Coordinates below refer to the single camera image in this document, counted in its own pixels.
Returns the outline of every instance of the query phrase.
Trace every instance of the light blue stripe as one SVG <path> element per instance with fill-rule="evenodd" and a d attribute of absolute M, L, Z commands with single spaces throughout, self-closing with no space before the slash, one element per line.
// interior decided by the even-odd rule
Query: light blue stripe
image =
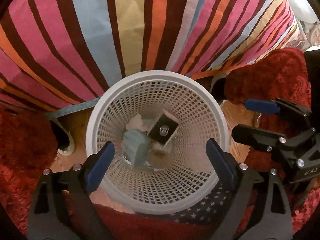
<path fill-rule="evenodd" d="M 286 37 L 286 35 L 289 33 L 289 31 L 290 31 L 290 28 L 293 26 L 293 24 L 294 24 L 294 21 L 292 21 L 292 23 L 291 23 L 291 25 L 285 30 L 285 32 L 284 33 L 282 33 L 282 35 L 279 37 L 279 39 L 277 40 L 277 42 L 274 44 L 274 45 L 272 45 L 271 47 L 273 47 L 273 46 L 278 46 L 281 42 L 282 42 L 282 40 Z M 259 57 L 257 57 L 256 59 L 254 59 L 254 60 L 252 60 L 252 61 L 249 61 L 248 63 L 246 63 L 246 64 L 252 64 L 252 63 L 254 63 L 257 59 L 258 59 Z"/>
<path fill-rule="evenodd" d="M 184 8 L 181 28 L 176 39 L 176 44 L 172 50 L 169 62 L 165 70 L 171 70 L 178 60 L 181 51 L 183 50 L 186 40 L 189 36 L 190 26 L 195 15 L 195 11 L 199 0 L 187 0 L 186 7 Z"/>
<path fill-rule="evenodd" d="M 273 0 L 266 0 L 263 4 L 261 10 L 257 13 L 255 17 L 247 24 L 247 26 L 244 28 L 243 32 L 241 33 L 240 37 L 231 44 L 224 52 L 221 53 L 221 55 L 211 64 L 211 66 L 208 69 L 211 69 L 212 67 L 218 66 L 222 62 L 226 60 L 227 57 L 246 39 L 249 37 L 252 29 L 257 24 L 258 20 L 260 19 L 261 15 L 264 13 L 264 11 L 267 9 L 267 7 L 272 3 Z"/>
<path fill-rule="evenodd" d="M 88 49 L 111 87 L 122 79 L 113 42 L 107 0 L 73 0 Z"/>
<path fill-rule="evenodd" d="M 78 105 L 66 106 L 64 108 L 61 108 L 61 109 L 55 111 L 55 112 L 46 113 L 45 117 L 49 120 L 52 120 L 54 118 L 58 118 L 58 117 L 61 117 L 61 116 L 67 115 L 67 114 L 72 114 L 72 113 L 75 113 L 75 112 L 78 112 L 78 111 L 81 111 L 84 109 L 95 107 L 100 98 L 101 98 L 101 96 L 98 98 L 95 98 L 94 100 L 86 101 L 86 102 L 80 103 Z"/>
<path fill-rule="evenodd" d="M 197 7 L 196 7 L 196 11 L 195 11 L 195 15 L 193 16 L 193 19 L 192 19 L 192 23 L 191 23 L 191 26 L 190 26 L 190 30 L 189 30 L 189 34 L 188 34 L 188 37 L 190 36 L 190 33 L 191 31 L 193 30 L 193 27 L 195 26 L 198 18 L 199 18 L 199 14 L 200 14 L 200 11 L 204 5 L 204 2 L 205 0 L 199 0 L 198 1 L 198 4 L 197 4 Z"/>

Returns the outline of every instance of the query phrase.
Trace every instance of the basket rim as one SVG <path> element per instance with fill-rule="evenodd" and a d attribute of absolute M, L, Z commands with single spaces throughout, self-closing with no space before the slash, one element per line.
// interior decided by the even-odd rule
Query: basket rim
<path fill-rule="evenodd" d="M 137 85 L 142 82 L 152 82 L 152 81 L 168 81 L 180 84 L 194 93 L 196 93 L 206 105 L 211 109 L 214 116 L 220 116 L 216 120 L 218 129 L 220 132 L 220 147 L 223 151 L 228 152 L 229 150 L 229 133 L 226 119 L 222 113 L 222 110 L 213 96 L 199 83 L 191 78 L 183 76 L 181 74 L 164 71 L 164 70 L 150 70 L 139 72 L 123 78 L 111 88 L 109 88 L 97 102 L 95 108 L 93 109 L 91 116 L 89 118 L 87 131 L 86 131 L 86 154 L 89 157 L 92 154 L 98 152 L 97 149 L 97 130 L 101 122 L 102 116 L 105 109 L 112 103 L 112 101 L 121 94 L 124 90 Z M 218 176 L 215 172 L 207 179 L 204 185 L 197 190 L 196 194 L 192 194 L 185 199 L 179 200 L 174 203 L 168 204 L 152 204 L 143 203 L 139 200 L 135 200 L 124 193 L 122 193 L 109 179 L 107 176 L 101 182 L 103 190 L 110 196 L 110 198 L 127 208 L 130 208 L 137 212 L 147 213 L 147 214 L 168 214 L 179 212 L 181 210 L 187 209 L 194 204 L 202 200 L 210 191 L 215 187 L 219 181 Z"/>

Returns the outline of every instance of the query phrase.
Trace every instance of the striped fabric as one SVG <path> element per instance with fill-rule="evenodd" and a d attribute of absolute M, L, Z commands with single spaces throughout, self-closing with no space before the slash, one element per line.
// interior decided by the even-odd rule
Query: striped fabric
<path fill-rule="evenodd" d="M 52 112 L 139 71 L 196 79 L 299 38 L 287 0 L 13 0 L 0 21 L 0 103 Z"/>

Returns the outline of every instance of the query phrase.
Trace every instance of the blue gripper pad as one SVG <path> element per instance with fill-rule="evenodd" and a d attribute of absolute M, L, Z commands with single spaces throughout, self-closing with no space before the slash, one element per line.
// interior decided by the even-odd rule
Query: blue gripper pad
<path fill-rule="evenodd" d="M 101 155 L 86 177 L 86 191 L 88 195 L 98 189 L 115 156 L 115 146 L 111 142 L 106 143 L 97 154 Z"/>
<path fill-rule="evenodd" d="M 227 190 L 234 190 L 237 184 L 237 161 L 230 153 L 222 151 L 215 139 L 211 138 L 205 146 L 207 156 L 219 177 L 219 182 Z"/>
<path fill-rule="evenodd" d="M 244 102 L 247 110 L 262 114 L 277 114 L 280 112 L 280 107 L 272 101 L 248 99 Z"/>

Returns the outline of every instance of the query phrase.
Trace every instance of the brown stripe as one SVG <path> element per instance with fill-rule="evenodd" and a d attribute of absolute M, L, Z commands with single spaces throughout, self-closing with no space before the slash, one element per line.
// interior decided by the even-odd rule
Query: brown stripe
<path fill-rule="evenodd" d="M 279 48 L 281 48 L 283 46 L 283 44 L 285 44 L 288 41 L 288 39 L 292 36 L 292 34 L 296 32 L 297 28 L 298 28 L 298 25 L 296 24 L 296 26 L 293 28 L 293 30 L 291 32 L 289 32 L 286 35 L 286 37 L 280 42 L 280 44 L 278 46 Z"/>
<path fill-rule="evenodd" d="M 34 78 L 33 78 L 31 75 L 29 75 L 29 73 L 27 73 L 25 70 L 23 70 L 22 68 L 19 68 L 19 70 L 20 70 L 24 75 L 26 75 L 26 76 L 28 76 L 29 78 L 31 78 L 31 79 L 34 80 Z M 63 98 L 61 98 L 59 95 L 56 95 L 55 93 L 53 93 L 50 89 L 47 89 L 47 88 L 46 88 L 46 90 L 47 90 L 50 94 L 52 94 L 53 96 L 55 96 L 55 97 L 57 97 L 57 98 L 65 101 L 65 102 L 67 102 L 66 100 L 64 100 Z"/>
<path fill-rule="evenodd" d="M 58 79 L 52 76 L 46 69 L 44 69 L 40 64 L 38 64 L 38 62 L 34 60 L 33 56 L 29 52 L 28 48 L 25 46 L 16 28 L 14 27 L 14 24 L 12 22 L 12 19 L 8 11 L 4 13 L 4 16 L 1 21 L 1 25 L 12 47 L 15 49 L 15 51 L 19 54 L 19 56 L 23 59 L 23 61 L 37 76 L 41 77 L 45 82 L 52 85 L 61 93 L 68 96 L 69 98 L 78 102 L 84 101 L 83 99 L 75 95 L 67 87 L 65 87 Z"/>
<path fill-rule="evenodd" d="M 75 75 L 84 85 L 85 87 L 95 96 L 98 97 L 97 93 L 87 84 L 87 82 L 83 79 L 82 76 L 79 75 L 78 72 L 76 72 L 69 63 L 59 54 L 57 51 L 55 45 L 53 44 L 49 33 L 47 32 L 46 28 L 44 27 L 44 24 L 41 20 L 40 13 L 38 11 L 38 8 L 36 6 L 35 0 L 28 0 L 28 4 L 30 6 L 31 12 L 33 14 L 33 17 L 36 21 L 36 24 L 38 25 L 38 28 L 47 43 L 51 53 L 73 74 Z"/>
<path fill-rule="evenodd" d="M 275 35 L 272 37 L 272 39 L 271 39 L 271 41 L 270 41 L 269 44 L 272 44 L 272 43 L 275 41 L 275 39 L 276 39 L 276 37 L 278 36 L 278 33 L 280 32 L 281 28 L 285 25 L 286 21 L 289 20 L 289 19 L 292 17 L 292 14 L 293 14 L 293 11 L 291 10 L 288 19 L 286 19 L 286 20 L 284 19 L 284 22 L 282 23 L 281 27 L 276 31 Z M 287 23 L 286 30 L 287 30 L 288 27 L 291 25 L 291 23 L 292 23 L 292 22 L 288 22 L 288 23 Z"/>
<path fill-rule="evenodd" d="M 241 21 L 241 19 L 242 19 L 244 13 L 245 13 L 246 8 L 247 8 L 247 6 L 248 6 L 248 4 L 249 4 L 250 1 L 251 1 L 251 0 L 248 0 L 248 1 L 246 2 L 246 4 L 244 5 L 244 9 L 243 9 L 240 17 L 238 18 L 238 20 L 237 20 L 234 28 L 232 29 L 232 31 L 230 32 L 230 34 L 228 35 L 228 37 L 226 38 L 226 40 L 233 34 L 233 32 L 234 32 L 234 31 L 236 30 L 236 28 L 238 27 L 238 24 L 239 24 L 239 22 Z M 210 59 L 210 61 L 206 64 L 207 66 L 211 66 L 212 63 L 213 63 L 218 57 L 220 57 L 220 55 L 221 55 L 228 47 L 230 47 L 230 46 L 241 36 L 242 32 L 244 31 L 244 28 L 245 28 L 245 27 L 248 25 L 248 23 L 249 23 L 250 21 L 252 21 L 252 19 L 257 15 L 257 13 L 261 10 L 261 8 L 262 8 L 262 6 L 264 5 L 265 2 L 266 2 L 266 0 L 259 0 L 258 5 L 257 5 L 254 13 L 252 14 L 251 18 L 249 18 L 249 19 L 244 23 L 244 25 L 243 25 L 243 26 L 241 27 L 241 29 L 238 31 L 237 35 L 236 35 L 230 42 L 228 42 L 222 49 L 221 49 L 222 45 L 217 49 L 217 51 L 219 51 L 219 52 Z M 206 70 L 207 70 L 206 67 L 204 67 L 204 68 L 201 70 L 201 72 L 204 72 L 204 71 L 206 71 Z"/>
<path fill-rule="evenodd" d="M 116 48 L 116 54 L 119 61 L 121 75 L 122 75 L 122 78 L 125 78 L 125 69 L 124 69 L 124 62 L 123 62 L 122 51 L 121 51 L 117 12 L 116 12 L 116 0 L 107 0 L 107 2 L 108 2 L 108 11 L 109 11 L 113 42 Z"/>
<path fill-rule="evenodd" d="M 28 100 L 26 100 L 24 98 L 20 98 L 17 95 L 11 94 L 8 91 L 2 90 L 1 93 L 4 94 L 4 95 L 7 95 L 7 96 L 9 96 L 9 97 L 11 97 L 11 98 L 13 98 L 13 99 L 15 99 L 17 101 L 19 101 L 19 102 L 21 102 L 24 105 L 29 106 L 29 107 L 31 107 L 31 108 L 33 108 L 35 110 L 38 110 L 38 111 L 41 111 L 41 112 L 48 112 L 46 109 L 43 109 L 42 107 L 37 106 L 36 104 L 33 104 L 33 103 L 31 103 L 30 101 L 28 101 Z"/>
<path fill-rule="evenodd" d="M 279 18 L 281 18 L 281 17 L 283 16 L 284 12 L 285 12 L 285 7 L 281 10 L 281 13 L 280 13 L 280 14 L 278 15 L 278 17 L 273 21 L 273 23 L 270 24 L 270 25 L 268 25 L 267 28 L 264 28 L 261 33 L 266 33 L 269 29 L 271 29 L 271 28 L 272 28 L 272 25 L 273 25 Z M 254 43 L 252 43 L 252 44 L 250 45 L 250 47 L 248 47 L 247 50 L 249 50 L 249 49 L 251 49 L 252 47 L 254 47 L 255 45 L 261 43 L 263 37 L 264 37 L 264 35 L 260 35 L 260 37 L 259 37 Z M 263 47 L 263 45 L 264 45 L 264 43 L 260 45 L 260 47 L 259 47 L 258 50 L 260 50 L 260 49 Z"/>
<path fill-rule="evenodd" d="M 13 88 L 13 89 L 15 89 L 15 90 L 17 90 L 17 91 L 20 91 L 21 93 L 27 95 L 28 97 L 31 97 L 31 98 L 33 98 L 33 99 L 36 100 L 36 101 L 39 101 L 39 102 L 42 103 L 43 105 L 49 106 L 49 107 L 51 107 L 51 108 L 53 108 L 53 109 L 56 109 L 56 110 L 59 109 L 59 107 L 53 106 L 53 105 L 49 104 L 48 102 L 45 102 L 45 101 L 43 101 L 43 100 L 41 100 L 41 99 L 39 99 L 39 98 L 36 98 L 36 97 L 34 97 L 33 95 L 30 95 L 28 92 L 24 91 L 23 89 L 17 87 L 16 85 L 11 84 L 11 83 L 5 78 L 5 76 L 4 76 L 2 73 L 0 73 L 0 79 L 2 79 L 2 81 L 5 83 L 6 86 L 11 87 L 11 88 Z"/>
<path fill-rule="evenodd" d="M 36 112 L 36 111 L 34 111 L 33 109 L 28 109 L 28 108 L 25 108 L 25 107 L 22 107 L 22 106 L 16 106 L 16 105 L 14 105 L 14 104 L 11 104 L 11 103 L 8 103 L 8 102 L 6 102 L 6 101 L 4 101 L 4 100 L 1 100 L 0 99 L 0 102 L 2 103 L 2 104 L 6 104 L 6 105 L 9 105 L 9 106 L 14 106 L 14 107 L 18 107 L 18 108 L 21 108 L 21 109 L 23 109 L 23 110 L 27 110 L 27 111 L 31 111 L 31 112 Z"/>
<path fill-rule="evenodd" d="M 167 17 L 158 54 L 155 70 L 164 70 L 176 43 L 187 0 L 167 0 Z"/>
<path fill-rule="evenodd" d="M 244 39 L 244 41 L 242 41 L 242 42 L 230 53 L 230 55 L 232 55 L 232 54 L 233 54 L 244 42 L 246 42 L 246 40 L 252 35 L 252 32 L 255 30 L 255 28 L 256 28 L 257 25 L 259 24 L 260 20 L 262 19 L 262 17 L 264 17 L 265 12 L 266 12 L 266 11 L 269 9 L 269 7 L 274 3 L 274 1 L 275 1 L 275 0 L 273 0 L 273 1 L 268 5 L 268 7 L 264 10 L 264 12 L 261 14 L 260 18 L 258 19 L 258 21 L 257 21 L 257 23 L 255 24 L 255 26 L 252 28 L 252 30 L 251 30 L 250 34 L 248 35 L 248 37 L 247 37 L 246 39 Z M 280 5 L 277 7 L 277 9 L 273 12 L 273 15 L 272 15 L 272 17 L 270 18 L 270 20 L 272 20 L 273 16 L 277 13 L 277 11 L 279 10 L 281 4 L 280 4 Z M 243 54 L 243 53 L 240 53 L 240 54 L 236 55 L 236 56 L 234 57 L 233 62 L 236 62 L 236 59 L 237 59 L 238 57 L 242 57 L 242 54 Z"/>
<path fill-rule="evenodd" d="M 76 51 L 91 71 L 94 78 L 97 80 L 99 85 L 104 91 L 107 91 L 109 86 L 103 77 L 100 69 L 94 61 L 87 44 L 85 43 L 84 37 L 81 32 L 81 28 L 78 22 L 75 8 L 72 0 L 57 0 L 57 4 L 60 10 L 60 14 L 66 30 L 69 34 L 71 42 L 75 47 Z"/>
<path fill-rule="evenodd" d="M 152 29 L 152 4 L 153 0 L 144 0 L 144 33 L 142 45 L 141 71 L 144 71 L 147 65 L 147 54 Z"/>
<path fill-rule="evenodd" d="M 194 50 L 196 49 L 196 46 L 199 44 L 199 42 L 202 40 L 202 38 L 205 36 L 205 34 L 208 32 L 210 25 L 212 23 L 213 17 L 217 11 L 218 5 L 220 3 L 221 0 L 216 0 L 213 7 L 212 7 L 212 11 L 211 14 L 208 18 L 207 24 L 203 30 L 203 32 L 199 35 L 199 37 L 197 38 L 195 44 L 193 44 L 192 48 L 190 49 L 190 51 L 188 52 L 186 58 L 184 59 L 184 61 L 182 62 L 178 72 L 180 73 L 181 70 L 183 69 L 183 66 L 187 63 L 187 61 L 189 60 L 189 58 L 191 57 L 192 53 L 194 52 Z"/>
<path fill-rule="evenodd" d="M 277 13 L 277 11 L 279 10 L 280 6 L 281 6 L 281 4 L 280 4 L 280 5 L 277 7 L 277 9 L 274 11 L 274 14 L 273 14 L 273 15 L 275 15 L 275 14 Z M 278 20 L 278 18 L 282 16 L 282 14 L 284 13 L 284 10 L 285 10 L 285 8 L 282 9 L 281 13 L 280 13 L 279 16 L 276 18 L 276 20 Z M 267 26 L 267 27 L 265 27 L 265 28 L 261 31 L 261 33 L 266 32 L 266 31 L 268 31 L 268 29 L 271 28 L 271 25 L 266 25 L 266 26 Z M 261 42 L 262 38 L 263 38 L 263 35 L 260 35 L 259 39 L 255 40 L 253 43 L 251 43 L 250 46 L 247 47 L 247 49 L 246 49 L 243 53 L 238 54 L 238 55 L 235 57 L 235 59 L 233 60 L 233 64 L 236 65 L 239 61 L 241 61 L 242 58 L 243 58 L 243 56 L 244 56 L 244 54 L 245 54 L 245 52 L 247 52 L 249 49 L 251 49 L 252 47 L 254 47 L 254 46 L 255 46 L 256 44 L 258 44 L 259 42 Z"/>
<path fill-rule="evenodd" d="M 233 7 L 235 6 L 236 2 L 238 0 L 230 0 L 228 3 L 227 8 L 225 9 L 225 11 L 223 12 L 221 21 L 219 23 L 218 28 L 215 30 L 215 32 L 213 33 L 213 35 L 211 36 L 211 38 L 206 42 L 206 44 L 203 46 L 201 52 L 199 53 L 199 55 L 197 55 L 195 57 L 195 60 L 193 61 L 193 63 L 189 66 L 187 73 L 192 70 L 195 65 L 198 63 L 199 59 L 202 57 L 202 55 L 207 51 L 207 49 L 210 47 L 212 41 L 218 36 L 218 34 L 220 33 L 220 31 L 225 27 L 227 21 L 229 20 L 229 16 L 230 13 L 232 12 Z"/>

